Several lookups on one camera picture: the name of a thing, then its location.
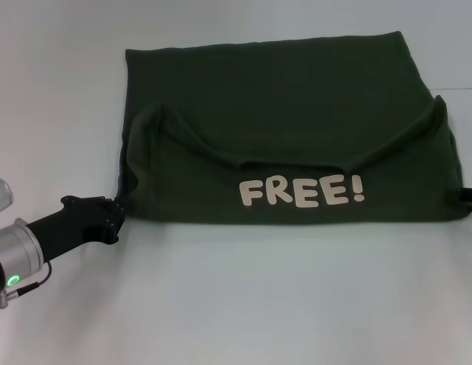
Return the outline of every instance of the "white table surface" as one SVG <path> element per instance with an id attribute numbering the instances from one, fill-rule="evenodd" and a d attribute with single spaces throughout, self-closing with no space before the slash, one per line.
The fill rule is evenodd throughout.
<path id="1" fill-rule="evenodd" d="M 0 176 L 16 217 L 114 195 L 124 49 L 401 30 L 472 186 L 472 0 L 0 0 Z M 449 224 L 128 221 L 0 311 L 0 365 L 472 364 L 472 216 Z M 33 280 L 39 280 L 44 272 Z"/>

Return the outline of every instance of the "green fabric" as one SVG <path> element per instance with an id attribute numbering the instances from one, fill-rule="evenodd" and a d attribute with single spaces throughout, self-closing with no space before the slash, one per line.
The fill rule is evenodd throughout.
<path id="1" fill-rule="evenodd" d="M 319 224 L 469 214 L 455 199 L 461 167 L 445 102 L 399 32 L 127 50 L 126 60 L 118 196 L 135 217 Z"/>

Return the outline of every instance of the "green led light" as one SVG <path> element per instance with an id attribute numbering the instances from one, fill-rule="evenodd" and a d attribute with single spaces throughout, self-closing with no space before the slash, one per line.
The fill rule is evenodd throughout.
<path id="1" fill-rule="evenodd" d="M 8 286 L 10 287 L 11 285 L 15 285 L 17 282 L 19 282 L 20 277 L 18 275 L 11 276 L 8 280 Z"/>

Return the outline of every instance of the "white printed letter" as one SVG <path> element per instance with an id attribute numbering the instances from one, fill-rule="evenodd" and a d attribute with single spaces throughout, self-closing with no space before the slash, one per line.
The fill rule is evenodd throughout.
<path id="1" fill-rule="evenodd" d="M 336 194 L 342 194 L 345 192 L 345 186 L 330 185 L 332 183 L 342 183 L 343 181 L 344 175 L 332 175 L 320 179 L 320 186 L 324 191 L 325 200 L 328 205 L 345 204 L 349 202 L 349 199 L 346 196 L 336 196 Z"/>
<path id="2" fill-rule="evenodd" d="M 279 182 L 278 186 L 274 186 L 275 181 Z M 281 175 L 268 177 L 266 179 L 266 196 L 268 197 L 269 204 L 275 205 L 277 201 L 277 196 L 282 198 L 286 203 L 291 203 L 293 201 L 293 198 L 290 194 L 284 191 L 287 187 L 288 182 Z"/>
<path id="3" fill-rule="evenodd" d="M 314 179 L 294 179 L 293 191 L 295 192 L 295 204 L 298 208 L 315 208 L 318 202 L 314 200 L 306 200 L 317 196 L 316 190 L 304 189 L 303 186 L 317 186 L 318 181 Z"/>
<path id="4" fill-rule="evenodd" d="M 261 180 L 250 180 L 250 181 L 243 181 L 239 184 L 239 191 L 241 192 L 242 203 L 246 207 L 250 207 L 252 205 L 252 199 L 254 198 L 262 198 L 262 192 L 252 192 L 250 189 L 252 188 L 262 188 L 263 182 Z"/>

